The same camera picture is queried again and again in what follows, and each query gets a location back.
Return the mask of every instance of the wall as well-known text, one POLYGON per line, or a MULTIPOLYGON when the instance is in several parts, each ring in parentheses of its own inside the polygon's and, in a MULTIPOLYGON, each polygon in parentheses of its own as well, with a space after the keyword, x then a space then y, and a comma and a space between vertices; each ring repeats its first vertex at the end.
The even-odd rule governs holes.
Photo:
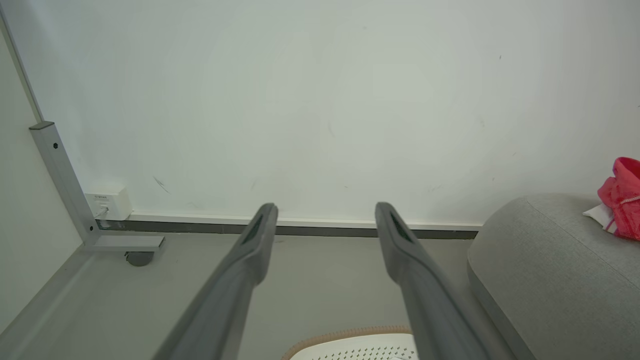
POLYGON ((640 2, 0 0, 85 189, 134 213, 481 224, 640 158, 640 2))
POLYGON ((82 244, 29 133, 35 124, 0 36, 0 333, 82 244))

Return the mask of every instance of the pink garment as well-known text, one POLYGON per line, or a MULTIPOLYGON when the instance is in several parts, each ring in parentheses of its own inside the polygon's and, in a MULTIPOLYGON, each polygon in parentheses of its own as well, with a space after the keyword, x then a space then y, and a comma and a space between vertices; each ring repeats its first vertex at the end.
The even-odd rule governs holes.
POLYGON ((613 210, 621 238, 640 240, 640 161, 618 158, 613 165, 615 177, 608 178, 598 190, 600 200, 613 210))

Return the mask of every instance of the black wheel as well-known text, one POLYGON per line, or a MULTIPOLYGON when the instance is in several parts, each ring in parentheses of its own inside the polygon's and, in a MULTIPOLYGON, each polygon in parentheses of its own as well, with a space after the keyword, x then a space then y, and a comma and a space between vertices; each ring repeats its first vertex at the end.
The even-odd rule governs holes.
POLYGON ((133 266, 145 266, 148 265, 154 258, 154 253, 151 251, 129 251, 124 254, 129 264, 133 266))

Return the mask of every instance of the gray fabric upholstery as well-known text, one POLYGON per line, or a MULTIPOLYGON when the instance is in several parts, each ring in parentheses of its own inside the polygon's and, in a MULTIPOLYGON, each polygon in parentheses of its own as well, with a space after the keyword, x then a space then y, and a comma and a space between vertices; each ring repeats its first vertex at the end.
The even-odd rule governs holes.
POLYGON ((521 360, 640 359, 640 243, 582 215, 598 203, 516 199, 469 248, 472 288, 521 360))

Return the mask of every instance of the gray floor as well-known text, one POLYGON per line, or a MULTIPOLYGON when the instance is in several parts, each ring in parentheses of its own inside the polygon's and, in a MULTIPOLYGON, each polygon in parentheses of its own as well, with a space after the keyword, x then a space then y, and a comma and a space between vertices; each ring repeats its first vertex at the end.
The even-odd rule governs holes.
MULTIPOLYGON (((94 255, 25 359, 150 359, 237 235, 167 234, 143 268, 94 255)), ((421 240, 456 288, 472 240, 421 240)), ((327 332, 408 325, 400 289, 374 238, 277 236, 266 280, 253 293, 239 360, 280 359, 327 332)))

